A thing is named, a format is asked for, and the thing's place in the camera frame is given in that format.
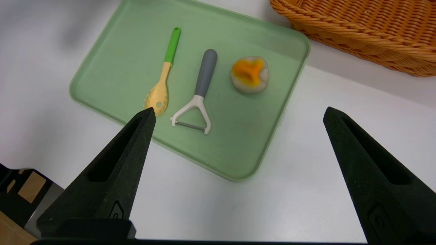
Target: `tray rim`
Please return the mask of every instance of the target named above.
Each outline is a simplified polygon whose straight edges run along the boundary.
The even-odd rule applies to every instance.
[[[84,106],[84,107],[86,107],[86,108],[96,112],[99,115],[102,115],[102,116],[110,119],[111,121],[116,122],[117,124],[119,124],[121,126],[124,126],[127,122],[124,122],[124,120],[122,120],[120,118],[117,118],[115,116],[110,116],[107,113],[105,113],[104,111],[99,110],[98,108],[95,108],[94,106],[92,106],[90,104],[86,104],[86,103],[80,101],[79,99],[76,99],[74,97],[74,95],[72,94],[72,86],[73,86],[73,82],[76,80],[76,77],[79,75],[79,72],[82,69],[83,65],[87,62],[87,60],[91,56],[91,54],[93,54],[95,52],[96,46],[99,45],[100,38],[107,34],[107,32],[110,30],[109,27],[112,25],[112,23],[114,21],[116,21],[116,16],[121,14],[122,8],[124,7],[124,5],[127,5],[127,3],[129,1],[132,1],[132,0],[122,0],[119,3],[119,5],[115,9],[115,11],[111,15],[111,17],[109,18],[108,22],[104,26],[102,32],[98,35],[98,37],[95,40],[94,44],[92,45],[91,49],[89,50],[87,55],[83,58],[82,62],[79,65],[79,68],[77,69],[77,71],[75,72],[74,76],[72,77],[72,79],[70,81],[70,84],[69,84],[69,87],[68,87],[68,93],[69,93],[71,99],[74,102],[76,102],[76,103],[78,103],[78,104],[80,104],[80,105],[82,105],[82,106]],[[271,145],[271,142],[273,141],[273,138],[274,138],[274,136],[275,136],[275,134],[277,132],[277,129],[282,124],[283,118],[284,118],[285,113],[287,111],[286,108],[288,107],[289,101],[290,101],[290,99],[291,99],[291,97],[292,97],[292,95],[293,95],[293,93],[295,91],[295,87],[296,87],[296,85],[297,85],[297,83],[298,83],[298,81],[300,79],[301,73],[303,72],[303,69],[305,67],[307,58],[309,57],[309,54],[310,54],[311,45],[310,45],[309,38],[306,35],[304,35],[303,33],[298,32],[298,31],[296,31],[296,30],[294,30],[292,28],[287,28],[287,27],[280,26],[280,25],[274,24],[274,23],[266,21],[266,20],[261,20],[261,19],[258,19],[258,18],[255,18],[255,17],[251,17],[251,16],[248,16],[248,15],[245,15],[245,14],[241,14],[241,13],[238,13],[238,12],[235,12],[235,11],[232,11],[232,10],[227,10],[225,8],[222,8],[222,7],[211,5],[211,4],[208,4],[208,3],[204,3],[204,2],[202,2],[200,0],[177,0],[177,1],[191,2],[191,3],[194,3],[194,4],[198,4],[199,6],[200,5],[205,5],[205,6],[208,6],[209,8],[215,8],[215,9],[217,9],[220,12],[224,11],[224,12],[226,12],[226,13],[228,13],[230,15],[233,15],[235,17],[244,17],[244,18],[250,19],[251,21],[255,21],[255,22],[259,23],[259,24],[270,25],[272,27],[275,27],[276,29],[282,29],[284,31],[293,31],[293,32],[295,32],[296,35],[301,36],[301,39],[305,41],[305,45],[306,45],[307,50],[306,50],[305,57],[302,60],[302,62],[300,63],[300,67],[298,68],[299,72],[298,72],[298,74],[296,76],[295,82],[294,82],[292,88],[290,89],[289,95],[287,96],[285,102],[283,103],[283,108],[280,110],[279,119],[277,120],[277,123],[275,124],[274,129],[271,131],[271,136],[269,137],[268,141],[265,144],[265,149],[263,150],[263,153],[262,153],[261,157],[257,161],[256,166],[253,168],[252,173],[250,173],[248,176],[243,177],[243,178],[239,178],[239,179],[231,178],[229,176],[226,176],[223,173],[218,172],[217,170],[212,169],[212,168],[210,168],[210,167],[208,167],[208,166],[206,166],[206,165],[204,165],[204,164],[202,164],[202,163],[200,163],[200,162],[198,162],[198,161],[196,161],[196,160],[194,160],[194,159],[184,155],[183,153],[176,151],[175,149],[173,149],[170,146],[166,145],[162,140],[158,139],[158,137],[154,136],[154,134],[152,136],[153,142],[156,143],[157,145],[159,145],[160,147],[163,147],[163,148],[169,150],[170,152],[172,152],[172,153],[174,153],[174,154],[176,154],[176,155],[178,155],[178,156],[180,156],[180,157],[182,157],[184,159],[187,159],[187,160],[193,162],[194,164],[198,165],[199,167],[202,167],[202,168],[204,168],[204,169],[206,169],[206,170],[208,170],[208,171],[210,171],[210,172],[212,172],[212,173],[214,173],[214,174],[216,174],[216,175],[218,175],[218,176],[220,176],[220,177],[222,177],[222,178],[224,178],[224,179],[226,179],[228,181],[231,181],[231,182],[242,182],[242,181],[251,179],[259,171],[259,168],[260,168],[260,166],[263,163],[263,160],[264,160],[264,158],[266,156],[266,153],[268,152],[268,149],[269,149],[269,147]]]

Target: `gray handle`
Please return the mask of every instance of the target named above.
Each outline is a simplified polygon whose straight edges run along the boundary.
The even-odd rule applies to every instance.
[[[214,74],[215,65],[217,64],[217,59],[218,54],[215,50],[208,49],[204,52],[200,73],[198,73],[197,86],[195,87],[195,95],[206,97],[212,75]]]

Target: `green handle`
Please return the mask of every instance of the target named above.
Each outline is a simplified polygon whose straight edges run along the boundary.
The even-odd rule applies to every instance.
[[[174,55],[176,54],[177,44],[179,43],[180,33],[182,29],[180,27],[175,27],[173,33],[171,34],[170,44],[168,44],[167,54],[165,55],[165,62],[170,62],[173,64]]]

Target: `round dumpling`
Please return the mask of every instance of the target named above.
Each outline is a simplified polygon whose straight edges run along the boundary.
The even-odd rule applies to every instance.
[[[259,56],[250,56],[238,60],[230,73],[235,88],[244,93],[259,93],[266,89],[269,70],[266,61]]]

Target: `orange filling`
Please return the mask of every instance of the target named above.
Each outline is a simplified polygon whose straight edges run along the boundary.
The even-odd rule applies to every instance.
[[[255,61],[240,60],[232,68],[233,75],[245,85],[257,87],[260,84],[260,72],[264,66],[262,59]]]

